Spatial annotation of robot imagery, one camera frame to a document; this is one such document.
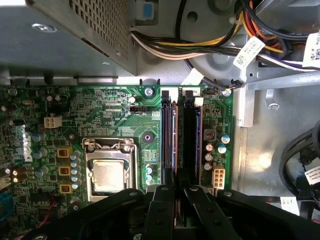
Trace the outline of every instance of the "yellow wire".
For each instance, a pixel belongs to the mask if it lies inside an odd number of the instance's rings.
[[[243,18],[243,15],[239,17],[238,21],[241,22],[241,18]],[[233,35],[235,35],[236,32],[239,30],[240,25],[241,25],[241,23],[236,25],[234,32],[233,32]],[[175,47],[210,46],[210,45],[217,44],[217,43],[221,42],[221,40],[224,39],[224,37],[225,36],[219,37],[214,40],[197,42],[197,43],[173,43],[173,42],[166,42],[166,41],[162,41],[162,42],[159,41],[157,43],[164,45],[164,46],[175,46]]]
[[[244,18],[244,13],[243,13],[243,12],[241,12],[241,17],[240,17],[240,18],[241,18],[241,22],[242,22],[242,24],[243,24],[243,27],[244,27],[246,33],[250,36],[250,38],[252,38],[253,35],[252,35],[252,33],[250,32],[250,30],[248,29],[248,26],[247,26],[247,24],[246,24],[246,22],[245,22],[245,18]],[[280,54],[283,54],[283,53],[284,53],[284,51],[282,51],[282,50],[280,50],[280,49],[276,49],[276,48],[274,48],[274,47],[265,46],[264,48],[265,48],[265,49],[268,49],[268,50],[270,50],[270,51],[276,52],[276,53],[280,53]]]

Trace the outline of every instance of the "sticker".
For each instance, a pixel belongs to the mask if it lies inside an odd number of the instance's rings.
[[[183,87],[182,88],[182,96],[186,95],[186,91],[193,91],[194,97],[200,97],[200,95],[201,95],[201,88],[200,87]]]
[[[297,198],[295,196],[281,196],[281,208],[289,213],[300,216]]]
[[[314,185],[320,182],[320,166],[312,168],[304,173],[308,183]]]
[[[308,36],[302,66],[320,68],[320,32]]]
[[[204,76],[195,68],[192,68],[190,74],[186,79],[181,83],[181,85],[194,85],[198,86],[201,83],[201,80]]]
[[[259,38],[253,36],[235,57],[233,65],[241,70],[246,69],[265,46]]]

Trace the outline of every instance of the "hole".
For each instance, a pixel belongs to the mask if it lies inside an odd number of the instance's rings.
[[[195,11],[191,11],[186,16],[186,19],[188,19],[190,23],[195,23],[198,20],[198,14]]]

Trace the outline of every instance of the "ram slot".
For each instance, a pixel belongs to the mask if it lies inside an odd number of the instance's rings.
[[[195,175],[197,115],[193,91],[185,91],[183,109],[183,167],[188,169],[190,183],[198,184]]]
[[[179,112],[178,106],[174,102],[172,104],[172,146],[171,146],[171,154],[172,154],[172,168],[175,174],[177,174],[178,168],[178,120],[179,120]]]
[[[195,177],[197,184],[201,184],[202,165],[202,132],[203,132],[203,107],[196,108],[196,152],[195,152]]]
[[[172,168],[171,136],[172,136],[172,104],[169,91],[162,91],[161,101],[161,169],[162,183],[165,183],[165,169]]]

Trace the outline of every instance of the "motherboard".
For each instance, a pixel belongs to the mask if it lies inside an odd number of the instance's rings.
[[[123,189],[144,192],[164,183],[167,168],[189,168],[213,195],[231,187],[231,91],[8,86],[0,103],[0,237]]]

